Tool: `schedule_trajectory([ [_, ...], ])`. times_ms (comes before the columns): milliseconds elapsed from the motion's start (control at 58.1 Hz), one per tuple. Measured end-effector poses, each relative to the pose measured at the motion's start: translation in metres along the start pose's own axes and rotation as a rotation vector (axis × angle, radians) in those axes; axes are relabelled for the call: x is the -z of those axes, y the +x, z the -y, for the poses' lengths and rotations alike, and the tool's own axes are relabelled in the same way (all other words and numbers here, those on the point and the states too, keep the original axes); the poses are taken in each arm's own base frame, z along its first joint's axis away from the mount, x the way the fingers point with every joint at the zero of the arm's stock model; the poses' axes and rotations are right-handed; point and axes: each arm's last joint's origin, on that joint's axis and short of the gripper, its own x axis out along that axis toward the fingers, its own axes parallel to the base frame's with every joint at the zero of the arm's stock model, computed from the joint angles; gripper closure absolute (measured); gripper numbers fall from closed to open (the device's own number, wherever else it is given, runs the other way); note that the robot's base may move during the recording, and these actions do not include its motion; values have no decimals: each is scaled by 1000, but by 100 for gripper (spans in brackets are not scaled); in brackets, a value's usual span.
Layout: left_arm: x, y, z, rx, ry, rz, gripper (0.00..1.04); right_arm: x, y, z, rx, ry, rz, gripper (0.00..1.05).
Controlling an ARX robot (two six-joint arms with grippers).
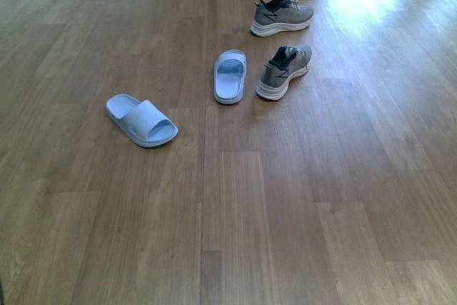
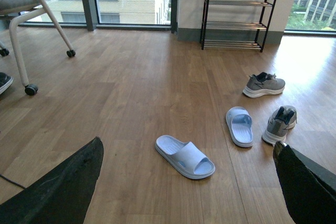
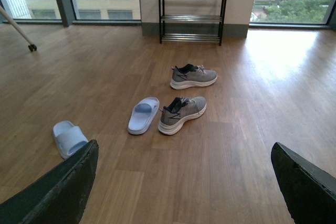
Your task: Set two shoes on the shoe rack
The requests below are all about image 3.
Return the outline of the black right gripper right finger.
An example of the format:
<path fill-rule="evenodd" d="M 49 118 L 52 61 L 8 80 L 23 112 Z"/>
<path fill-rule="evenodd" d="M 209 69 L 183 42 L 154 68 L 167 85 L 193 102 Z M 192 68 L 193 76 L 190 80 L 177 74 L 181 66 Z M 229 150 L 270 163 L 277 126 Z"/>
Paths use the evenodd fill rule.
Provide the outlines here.
<path fill-rule="evenodd" d="M 271 162 L 295 223 L 335 223 L 335 178 L 276 142 Z"/>

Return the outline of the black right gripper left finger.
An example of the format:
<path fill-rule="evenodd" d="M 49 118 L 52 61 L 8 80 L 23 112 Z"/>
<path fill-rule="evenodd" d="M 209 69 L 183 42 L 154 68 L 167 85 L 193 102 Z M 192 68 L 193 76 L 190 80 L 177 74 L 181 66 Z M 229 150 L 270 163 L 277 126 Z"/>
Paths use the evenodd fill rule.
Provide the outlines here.
<path fill-rule="evenodd" d="M 97 141 L 86 143 L 1 203 L 1 223 L 79 223 L 95 180 L 98 155 Z"/>

